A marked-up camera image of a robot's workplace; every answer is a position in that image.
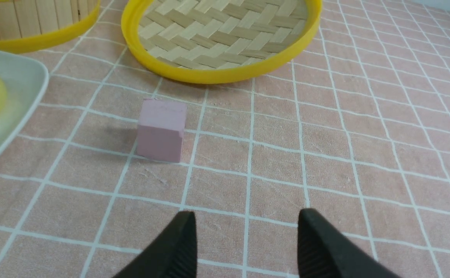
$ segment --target bamboo steamer basket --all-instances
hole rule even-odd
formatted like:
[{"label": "bamboo steamer basket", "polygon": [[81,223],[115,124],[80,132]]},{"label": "bamboo steamer basket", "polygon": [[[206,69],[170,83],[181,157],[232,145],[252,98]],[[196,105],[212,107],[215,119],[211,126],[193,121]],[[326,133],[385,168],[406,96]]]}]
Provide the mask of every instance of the bamboo steamer basket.
[{"label": "bamboo steamer basket", "polygon": [[229,83],[292,60],[315,36],[321,10],[322,0],[129,0],[122,33],[157,74]]},{"label": "bamboo steamer basket", "polygon": [[26,53],[67,42],[98,19],[100,0],[0,0],[0,50]]}]

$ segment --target yellow plastic ring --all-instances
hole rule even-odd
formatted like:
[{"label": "yellow plastic ring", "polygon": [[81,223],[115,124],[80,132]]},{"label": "yellow plastic ring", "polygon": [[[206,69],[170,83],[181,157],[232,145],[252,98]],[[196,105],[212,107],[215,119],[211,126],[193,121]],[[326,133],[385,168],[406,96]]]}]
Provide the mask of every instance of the yellow plastic ring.
[{"label": "yellow plastic ring", "polygon": [[0,41],[0,51],[19,54],[58,46],[59,44],[63,44],[64,42],[79,37],[89,30],[89,28],[96,23],[99,12],[100,1],[98,1],[98,4],[96,4],[96,7],[91,14],[83,20],[58,31],[33,37],[25,37],[23,39],[7,39]]},{"label": "yellow plastic ring", "polygon": [[137,27],[139,26],[139,21],[144,11],[152,3],[152,0],[129,0],[122,14],[122,33],[129,50],[133,53],[137,61],[156,74],[177,81],[197,84],[221,84],[242,81],[279,68],[301,53],[313,40],[319,27],[322,0],[305,1],[309,14],[308,22],[304,27],[302,35],[295,43],[272,58],[233,69],[195,70],[176,68],[151,56],[141,45],[137,35]]}]

